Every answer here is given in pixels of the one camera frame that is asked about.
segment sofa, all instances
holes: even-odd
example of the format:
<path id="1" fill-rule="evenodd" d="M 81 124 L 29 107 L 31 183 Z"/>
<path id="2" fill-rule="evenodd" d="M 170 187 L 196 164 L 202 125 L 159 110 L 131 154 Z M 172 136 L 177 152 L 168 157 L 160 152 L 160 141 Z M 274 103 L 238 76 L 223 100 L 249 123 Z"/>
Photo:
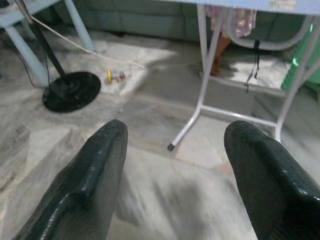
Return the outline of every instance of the sofa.
<path id="1" fill-rule="evenodd" d="M 198 42 L 197 7 L 194 4 L 158 0 L 74 0 L 87 28 Z M 54 16 L 72 24 L 66 6 L 54 6 Z M 304 16 L 258 12 L 256 28 L 249 38 L 281 41 L 293 36 Z"/>

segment chair leg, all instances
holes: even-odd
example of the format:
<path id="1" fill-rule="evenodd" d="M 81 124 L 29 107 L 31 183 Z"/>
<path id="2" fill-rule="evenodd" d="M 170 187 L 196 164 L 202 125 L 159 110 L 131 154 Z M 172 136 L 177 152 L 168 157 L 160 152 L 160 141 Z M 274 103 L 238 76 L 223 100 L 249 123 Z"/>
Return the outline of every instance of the chair leg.
<path id="1" fill-rule="evenodd" d="M 36 36 L 35 36 L 34 33 L 32 32 L 32 30 L 30 29 L 27 20 L 24 19 L 24 20 L 21 21 L 21 23 L 22 23 L 22 26 L 24 27 L 25 32 L 26 32 L 26 34 L 28 35 L 28 37 L 29 37 L 30 39 L 36 39 Z"/>
<path id="2" fill-rule="evenodd" d="M 48 86 L 48 73 L 44 66 L 41 64 L 36 55 L 32 52 L 28 44 L 20 36 L 14 26 L 8 26 L 4 28 L 16 48 L 32 70 L 33 74 L 39 80 L 42 86 Z"/>
<path id="3" fill-rule="evenodd" d="M 94 43 L 92 42 L 92 39 L 84 23 L 81 20 L 81 17 L 76 9 L 76 6 L 74 5 L 74 2 L 72 0 L 64 0 L 64 2 L 72 18 L 74 27 L 78 32 L 79 37 L 81 38 L 83 45 L 85 46 L 86 49 L 95 52 L 96 48 L 94 46 Z"/>

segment tiled floor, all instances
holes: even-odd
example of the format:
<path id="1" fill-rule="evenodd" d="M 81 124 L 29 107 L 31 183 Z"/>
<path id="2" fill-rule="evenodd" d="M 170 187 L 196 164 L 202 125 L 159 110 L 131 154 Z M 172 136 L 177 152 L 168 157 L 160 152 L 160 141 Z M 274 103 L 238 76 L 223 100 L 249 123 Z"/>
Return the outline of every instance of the tiled floor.
<path id="1" fill-rule="evenodd" d="M 73 30 L 63 31 L 79 41 Z M 70 114 L 47 111 L 41 104 L 43 90 L 30 86 L 16 55 L 0 49 L 0 239 L 14 236 L 57 172 L 95 130 L 114 118 L 127 124 L 129 147 L 108 240 L 256 239 L 223 146 L 224 130 L 232 119 L 202 114 L 179 147 L 167 151 L 197 102 L 199 46 L 138 36 L 118 38 L 103 32 L 91 35 L 100 53 L 149 68 L 96 59 L 46 33 L 68 72 L 91 71 L 102 82 L 97 99 Z M 37 44 L 30 44 L 41 56 Z M 248 50 L 230 48 L 222 73 L 243 79 L 252 66 L 243 64 L 251 58 Z M 126 82 L 105 85 L 107 68 L 124 70 Z M 260 68 L 261 82 L 269 84 L 284 77 L 287 65 L 269 54 L 261 58 Z M 49 70 L 57 77 L 51 65 Z M 272 81 L 275 86 L 280 83 Z M 213 82 L 208 93 L 210 104 L 270 119 L 282 102 Z M 303 89 L 282 134 L 283 145 L 318 183 L 319 122 L 316 98 Z"/>

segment black strap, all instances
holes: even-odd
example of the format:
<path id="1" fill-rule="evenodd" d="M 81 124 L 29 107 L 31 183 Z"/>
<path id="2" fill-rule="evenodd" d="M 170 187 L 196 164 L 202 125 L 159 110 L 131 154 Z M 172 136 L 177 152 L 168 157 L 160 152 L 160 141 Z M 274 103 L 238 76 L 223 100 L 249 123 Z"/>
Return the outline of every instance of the black strap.
<path id="1" fill-rule="evenodd" d="M 252 68 L 252 71 L 251 73 L 249 74 L 244 86 L 246 86 L 246 92 L 249 91 L 249 81 L 250 79 L 252 78 L 252 76 L 254 75 L 254 78 L 257 79 L 258 77 L 258 71 L 259 71 L 259 63 L 260 63 L 260 49 L 259 49 L 259 46 L 260 46 L 260 41 L 259 40 L 255 40 L 254 41 L 254 46 L 253 46 L 253 50 L 254 50 L 254 66 Z"/>

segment metal table leg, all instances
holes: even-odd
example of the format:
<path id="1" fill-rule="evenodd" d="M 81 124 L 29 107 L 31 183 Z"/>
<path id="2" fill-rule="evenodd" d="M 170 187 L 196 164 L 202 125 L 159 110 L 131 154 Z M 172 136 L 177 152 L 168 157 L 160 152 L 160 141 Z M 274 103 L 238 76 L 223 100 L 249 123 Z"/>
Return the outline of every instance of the metal table leg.
<path id="1" fill-rule="evenodd" d="M 206 25 L 204 24 L 206 22 L 206 15 L 205 15 L 205 11 L 203 9 L 203 6 L 198 5 L 198 7 L 200 9 L 200 10 L 198 9 L 198 12 L 199 12 L 198 21 L 199 21 L 199 27 L 200 27 L 200 29 L 199 29 L 200 42 L 202 44 L 204 44 L 204 42 L 207 41 L 207 32 L 206 32 L 206 27 L 205 27 Z M 179 132 L 179 134 L 175 137 L 175 139 L 168 146 L 169 151 L 172 151 L 175 148 L 175 146 L 181 141 L 181 139 L 190 130 L 190 128 L 193 126 L 193 124 L 196 122 L 196 120 L 199 117 L 200 111 L 203 107 L 206 91 L 207 91 L 207 86 L 208 86 L 210 72 L 211 72 L 211 66 L 214 62 L 217 43 L 218 43 L 219 35 L 221 32 L 222 24 L 223 24 L 223 19 L 224 19 L 224 16 L 227 15 L 227 13 L 228 13 L 228 9 L 222 8 L 219 19 L 218 19 L 218 23 L 216 25 L 216 29 L 215 29 L 213 36 L 212 36 L 212 39 L 211 39 L 209 54 L 207 57 L 207 61 L 205 61 L 206 64 L 204 64 L 205 65 L 204 76 L 202 79 L 201 90 L 200 90 L 200 94 L 199 94 L 199 98 L 198 98 L 198 102 L 197 102 L 195 111 L 194 111 L 191 119 L 188 121 L 188 123 L 183 127 L 183 129 Z M 201 49 L 202 59 L 204 59 L 205 58 L 204 54 L 206 54 L 205 47 L 202 46 L 201 48 L 202 48 Z"/>
<path id="2" fill-rule="evenodd" d="M 299 87 L 302 85 L 306 79 L 304 79 L 304 74 L 306 73 L 306 66 L 308 64 L 308 60 L 315 48 L 315 45 L 317 43 L 319 34 L 320 34 L 320 17 L 315 17 L 313 20 L 313 30 L 310 35 L 309 42 L 306 46 L 306 49 L 304 51 L 304 54 L 301 58 L 301 61 L 299 63 L 299 66 L 296 70 L 296 73 L 293 78 L 292 85 L 289 89 L 289 93 L 284 101 L 284 104 L 282 106 L 280 115 L 278 117 L 278 120 L 276 122 L 276 128 L 275 128 L 275 139 L 277 141 L 281 141 L 281 130 L 282 126 L 284 124 L 284 121 L 286 119 L 286 116 L 288 114 L 288 111 L 290 109 L 290 106 L 294 100 L 294 97 L 296 95 L 296 92 L 298 91 Z"/>

